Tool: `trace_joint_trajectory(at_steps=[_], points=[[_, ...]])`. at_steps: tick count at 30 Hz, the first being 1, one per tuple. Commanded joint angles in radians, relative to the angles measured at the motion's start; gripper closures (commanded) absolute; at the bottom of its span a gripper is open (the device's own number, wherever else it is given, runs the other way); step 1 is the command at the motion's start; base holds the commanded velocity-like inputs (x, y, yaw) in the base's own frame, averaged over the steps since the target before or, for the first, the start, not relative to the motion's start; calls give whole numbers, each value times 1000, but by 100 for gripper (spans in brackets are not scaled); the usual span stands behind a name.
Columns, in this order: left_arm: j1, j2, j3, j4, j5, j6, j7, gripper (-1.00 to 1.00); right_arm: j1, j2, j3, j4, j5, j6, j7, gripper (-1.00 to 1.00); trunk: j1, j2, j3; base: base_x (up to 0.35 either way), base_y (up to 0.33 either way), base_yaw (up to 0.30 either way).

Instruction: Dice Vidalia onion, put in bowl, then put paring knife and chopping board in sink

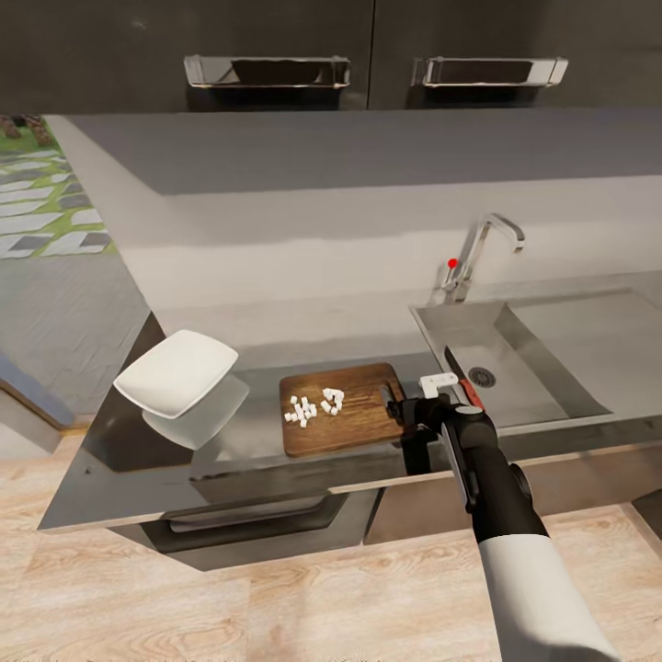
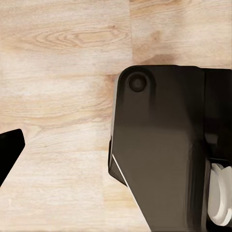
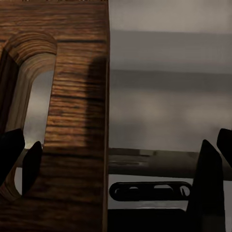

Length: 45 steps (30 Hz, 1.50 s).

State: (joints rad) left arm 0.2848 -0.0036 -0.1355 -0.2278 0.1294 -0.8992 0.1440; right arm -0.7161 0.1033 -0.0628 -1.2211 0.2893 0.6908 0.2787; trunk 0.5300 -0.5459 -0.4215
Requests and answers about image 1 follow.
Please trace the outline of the parer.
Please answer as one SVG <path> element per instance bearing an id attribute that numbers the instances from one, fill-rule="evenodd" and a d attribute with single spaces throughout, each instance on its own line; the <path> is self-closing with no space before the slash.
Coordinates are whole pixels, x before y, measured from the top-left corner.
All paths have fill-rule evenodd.
<path id="1" fill-rule="evenodd" d="M 459 363 L 457 360 L 454 358 L 453 354 L 451 353 L 449 347 L 446 347 L 446 355 L 447 358 L 449 359 L 451 366 L 453 367 L 455 371 L 455 375 L 459 379 L 459 384 L 463 387 L 466 396 L 470 403 L 472 404 L 473 407 L 481 407 L 482 409 L 485 409 L 485 406 L 483 405 L 481 399 L 479 398 L 478 394 L 476 393 L 475 389 L 469 382 L 469 380 L 466 378 L 465 374 L 463 373 Z"/>

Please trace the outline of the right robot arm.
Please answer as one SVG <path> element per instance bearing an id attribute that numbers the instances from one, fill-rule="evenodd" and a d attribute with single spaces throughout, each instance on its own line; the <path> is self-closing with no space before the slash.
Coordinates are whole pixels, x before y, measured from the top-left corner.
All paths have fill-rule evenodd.
<path id="1" fill-rule="evenodd" d="M 473 517 L 502 662 L 622 662 L 533 509 L 526 474 L 498 448 L 491 417 L 437 391 L 458 382 L 453 372 L 422 376 L 417 398 L 387 404 L 406 426 L 444 439 Z"/>

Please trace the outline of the bowl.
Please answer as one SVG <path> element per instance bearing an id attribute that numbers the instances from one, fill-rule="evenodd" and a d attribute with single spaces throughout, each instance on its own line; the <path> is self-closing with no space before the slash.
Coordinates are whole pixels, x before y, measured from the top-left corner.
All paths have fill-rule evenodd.
<path id="1" fill-rule="evenodd" d="M 182 418 L 229 373 L 238 353 L 203 334 L 180 330 L 136 360 L 115 387 L 163 418 Z"/>

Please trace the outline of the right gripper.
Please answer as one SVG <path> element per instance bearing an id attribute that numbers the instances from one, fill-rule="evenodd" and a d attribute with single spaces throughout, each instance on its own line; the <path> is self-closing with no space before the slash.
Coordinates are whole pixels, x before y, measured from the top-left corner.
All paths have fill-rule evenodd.
<path id="1" fill-rule="evenodd" d="M 393 412 L 395 417 L 401 417 L 402 422 L 406 426 L 413 426 L 415 424 L 424 424 L 430 427 L 428 423 L 428 414 L 430 410 L 436 405 L 451 405 L 450 395 L 442 393 L 438 397 L 429 399 L 408 398 L 400 400 L 400 402 L 388 402 L 390 411 Z M 432 429 L 432 427 L 430 427 Z"/>

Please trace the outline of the cutting board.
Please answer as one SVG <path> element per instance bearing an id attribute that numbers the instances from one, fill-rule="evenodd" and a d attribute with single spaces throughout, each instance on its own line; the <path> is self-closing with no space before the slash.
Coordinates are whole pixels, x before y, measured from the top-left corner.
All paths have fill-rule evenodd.
<path id="1" fill-rule="evenodd" d="M 406 426 L 401 417 L 395 417 L 387 409 L 379 388 L 382 384 L 389 387 L 394 402 L 407 399 L 389 363 L 282 379 L 280 403 L 286 454 L 298 458 L 416 434 L 418 424 Z M 336 396 L 326 397 L 325 389 L 341 393 L 344 399 L 336 415 L 323 405 L 325 403 L 329 409 L 337 407 Z M 298 414 L 303 401 L 315 410 L 304 425 L 298 417 L 288 419 L 288 415 Z"/>

